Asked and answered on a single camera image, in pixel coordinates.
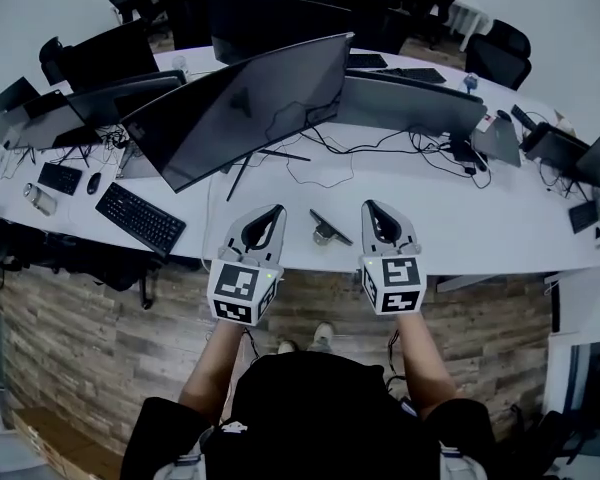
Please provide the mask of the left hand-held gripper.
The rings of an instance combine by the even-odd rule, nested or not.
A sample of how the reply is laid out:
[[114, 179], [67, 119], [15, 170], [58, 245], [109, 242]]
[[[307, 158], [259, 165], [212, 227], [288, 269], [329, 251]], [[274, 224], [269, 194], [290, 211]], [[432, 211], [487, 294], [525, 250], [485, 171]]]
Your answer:
[[244, 326], [256, 326], [261, 321], [284, 273], [278, 263], [286, 222], [283, 206], [264, 206], [230, 226], [224, 248], [211, 262], [207, 286], [215, 319]]

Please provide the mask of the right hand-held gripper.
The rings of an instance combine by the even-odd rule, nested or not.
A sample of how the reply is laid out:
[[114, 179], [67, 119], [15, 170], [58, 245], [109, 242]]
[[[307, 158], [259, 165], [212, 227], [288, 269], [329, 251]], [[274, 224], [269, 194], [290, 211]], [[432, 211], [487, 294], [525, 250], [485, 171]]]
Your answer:
[[419, 313], [426, 292], [421, 246], [411, 221], [392, 206], [367, 200], [361, 207], [361, 284], [376, 315]]

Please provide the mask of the person's right forearm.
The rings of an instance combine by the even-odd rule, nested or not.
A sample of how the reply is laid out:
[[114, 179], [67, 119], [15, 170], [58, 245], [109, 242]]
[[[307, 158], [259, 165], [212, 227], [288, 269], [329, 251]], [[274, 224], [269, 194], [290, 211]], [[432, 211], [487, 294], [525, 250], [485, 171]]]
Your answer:
[[407, 389], [418, 416], [425, 420], [459, 391], [421, 313], [397, 317]]

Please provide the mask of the person's left forearm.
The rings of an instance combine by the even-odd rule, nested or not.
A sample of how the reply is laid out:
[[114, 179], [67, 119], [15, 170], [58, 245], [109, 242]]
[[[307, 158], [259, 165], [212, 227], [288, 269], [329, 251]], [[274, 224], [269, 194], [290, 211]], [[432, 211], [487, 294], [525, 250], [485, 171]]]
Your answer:
[[219, 320], [179, 395], [181, 405], [211, 425], [222, 416], [243, 332], [242, 325]]

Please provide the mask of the black power adapter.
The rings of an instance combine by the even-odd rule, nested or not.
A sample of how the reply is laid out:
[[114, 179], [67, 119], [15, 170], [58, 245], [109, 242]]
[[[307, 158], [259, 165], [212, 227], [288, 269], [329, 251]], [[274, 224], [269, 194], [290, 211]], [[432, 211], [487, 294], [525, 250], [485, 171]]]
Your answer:
[[487, 172], [489, 170], [487, 160], [467, 140], [451, 139], [449, 151], [454, 161], [459, 163], [470, 175], [475, 175], [478, 171]]

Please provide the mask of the large black keyboard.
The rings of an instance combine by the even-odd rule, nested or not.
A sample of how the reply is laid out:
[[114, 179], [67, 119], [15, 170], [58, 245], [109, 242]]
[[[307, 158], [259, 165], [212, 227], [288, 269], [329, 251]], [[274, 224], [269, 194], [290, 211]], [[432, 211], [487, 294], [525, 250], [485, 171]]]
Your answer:
[[117, 183], [104, 192], [95, 209], [161, 257], [170, 255], [186, 224]]

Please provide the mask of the person's right white shoe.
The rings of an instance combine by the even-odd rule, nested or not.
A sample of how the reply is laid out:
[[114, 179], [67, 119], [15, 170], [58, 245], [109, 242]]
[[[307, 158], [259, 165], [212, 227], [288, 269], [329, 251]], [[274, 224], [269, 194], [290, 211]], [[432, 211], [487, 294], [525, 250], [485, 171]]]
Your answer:
[[333, 325], [328, 322], [321, 322], [316, 328], [313, 341], [307, 350], [311, 352], [331, 354], [333, 336]]

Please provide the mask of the large curved black monitor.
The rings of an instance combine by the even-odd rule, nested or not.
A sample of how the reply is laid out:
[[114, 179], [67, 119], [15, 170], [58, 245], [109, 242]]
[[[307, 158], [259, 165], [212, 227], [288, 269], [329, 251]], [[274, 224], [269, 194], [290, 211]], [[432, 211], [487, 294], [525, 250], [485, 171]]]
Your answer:
[[121, 121], [179, 193], [240, 159], [336, 117], [350, 34], [284, 47], [170, 91]]

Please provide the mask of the grey-backed monitor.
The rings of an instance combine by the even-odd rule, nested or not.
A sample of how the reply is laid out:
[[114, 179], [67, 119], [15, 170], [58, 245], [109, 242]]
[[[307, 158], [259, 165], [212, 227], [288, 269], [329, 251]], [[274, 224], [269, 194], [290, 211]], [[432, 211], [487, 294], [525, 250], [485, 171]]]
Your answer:
[[468, 137], [487, 113], [479, 97], [375, 72], [346, 72], [335, 123]]

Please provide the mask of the silver laptop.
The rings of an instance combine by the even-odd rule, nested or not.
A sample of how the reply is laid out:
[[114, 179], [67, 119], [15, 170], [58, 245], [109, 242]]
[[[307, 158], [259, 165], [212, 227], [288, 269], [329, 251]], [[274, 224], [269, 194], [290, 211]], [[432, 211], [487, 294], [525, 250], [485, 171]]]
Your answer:
[[127, 149], [123, 153], [117, 179], [159, 178], [160, 175], [144, 154], [139, 150]]

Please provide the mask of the black remote control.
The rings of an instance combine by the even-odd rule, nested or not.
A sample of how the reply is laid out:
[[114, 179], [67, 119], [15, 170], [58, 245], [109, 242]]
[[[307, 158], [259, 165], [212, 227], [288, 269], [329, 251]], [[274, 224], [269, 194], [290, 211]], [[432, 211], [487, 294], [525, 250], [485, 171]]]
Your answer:
[[533, 132], [536, 129], [536, 123], [518, 105], [514, 105], [511, 108], [511, 116], [514, 117], [524, 129], [530, 132]]

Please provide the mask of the small black keyboard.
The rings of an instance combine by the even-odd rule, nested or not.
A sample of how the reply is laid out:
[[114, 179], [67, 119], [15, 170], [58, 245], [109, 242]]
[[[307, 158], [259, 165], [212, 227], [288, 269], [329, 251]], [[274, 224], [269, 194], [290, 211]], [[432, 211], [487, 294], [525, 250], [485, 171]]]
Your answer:
[[82, 177], [82, 171], [53, 163], [45, 163], [38, 177], [38, 183], [57, 192], [73, 196]]
[[568, 217], [574, 234], [578, 234], [599, 221], [595, 201], [588, 201], [568, 210]]

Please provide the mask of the person's black shirt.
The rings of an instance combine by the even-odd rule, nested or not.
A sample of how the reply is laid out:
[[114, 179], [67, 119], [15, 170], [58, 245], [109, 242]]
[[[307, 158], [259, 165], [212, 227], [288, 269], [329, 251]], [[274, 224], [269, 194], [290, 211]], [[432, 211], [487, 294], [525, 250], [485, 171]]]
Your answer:
[[419, 419], [387, 392], [381, 367], [290, 352], [262, 357], [241, 376], [218, 427], [181, 404], [148, 398], [120, 480], [154, 480], [192, 451], [202, 453], [207, 480], [440, 480], [447, 449], [498, 477], [483, 404], [454, 399]]

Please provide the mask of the metal water bottle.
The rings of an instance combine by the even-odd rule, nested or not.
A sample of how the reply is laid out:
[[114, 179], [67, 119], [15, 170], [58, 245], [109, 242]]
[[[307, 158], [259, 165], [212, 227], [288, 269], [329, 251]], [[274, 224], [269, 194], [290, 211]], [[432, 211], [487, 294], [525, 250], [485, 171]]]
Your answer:
[[23, 189], [24, 198], [44, 216], [55, 214], [57, 208], [56, 200], [37, 185], [27, 183]]

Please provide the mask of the stack of cardboard boxes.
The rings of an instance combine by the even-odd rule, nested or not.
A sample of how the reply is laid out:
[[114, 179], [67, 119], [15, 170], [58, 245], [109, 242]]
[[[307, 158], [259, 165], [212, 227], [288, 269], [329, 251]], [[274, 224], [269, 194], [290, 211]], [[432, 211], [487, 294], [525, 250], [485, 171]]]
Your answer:
[[66, 480], [120, 479], [120, 455], [74, 429], [49, 409], [14, 409], [12, 418], [20, 435]]

